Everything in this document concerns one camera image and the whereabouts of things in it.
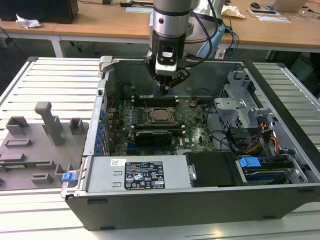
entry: computer mouse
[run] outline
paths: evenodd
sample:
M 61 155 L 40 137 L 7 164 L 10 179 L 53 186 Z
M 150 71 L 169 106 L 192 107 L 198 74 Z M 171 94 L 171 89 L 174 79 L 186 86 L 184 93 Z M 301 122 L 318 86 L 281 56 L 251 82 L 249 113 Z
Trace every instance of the computer mouse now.
M 253 2 L 250 4 L 251 7 L 255 8 L 255 9 L 260 9 L 260 5 L 257 2 Z

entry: warning label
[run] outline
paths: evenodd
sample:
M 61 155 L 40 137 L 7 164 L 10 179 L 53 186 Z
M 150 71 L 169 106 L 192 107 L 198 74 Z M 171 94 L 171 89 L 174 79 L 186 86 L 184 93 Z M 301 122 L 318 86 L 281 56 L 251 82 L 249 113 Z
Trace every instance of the warning label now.
M 124 177 L 126 190 L 165 189 L 162 161 L 126 162 Z

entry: sticker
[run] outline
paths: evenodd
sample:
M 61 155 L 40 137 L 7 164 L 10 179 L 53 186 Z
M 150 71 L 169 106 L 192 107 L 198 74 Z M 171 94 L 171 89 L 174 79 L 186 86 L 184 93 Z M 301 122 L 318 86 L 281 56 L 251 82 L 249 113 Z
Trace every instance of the sticker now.
M 124 164 L 124 188 L 126 190 L 165 189 L 162 161 L 125 162 Z
M 124 166 L 127 162 L 127 159 L 116 159 L 116 158 L 113 158 L 111 159 L 111 162 L 110 162 L 110 166 L 111 167 L 116 167 L 116 166 Z
M 11 166 L 4 166 L 5 169 L 24 169 L 26 166 L 24 165 L 11 165 Z

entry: laptop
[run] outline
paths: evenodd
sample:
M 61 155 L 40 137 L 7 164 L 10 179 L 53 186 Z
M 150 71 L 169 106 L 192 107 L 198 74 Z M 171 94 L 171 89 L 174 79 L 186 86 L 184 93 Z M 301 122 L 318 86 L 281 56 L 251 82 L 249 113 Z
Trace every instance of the laptop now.
M 263 4 L 263 6 L 272 11 L 296 13 L 306 2 L 307 0 L 275 0 L 273 4 Z

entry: computer case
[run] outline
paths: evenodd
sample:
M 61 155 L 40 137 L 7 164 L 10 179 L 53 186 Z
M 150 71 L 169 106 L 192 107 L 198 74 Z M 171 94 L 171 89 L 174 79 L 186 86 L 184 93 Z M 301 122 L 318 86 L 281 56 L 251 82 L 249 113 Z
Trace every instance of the computer case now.
M 78 11 L 77 0 L 0 0 L 2 21 L 14 21 L 18 14 L 29 20 L 71 24 Z

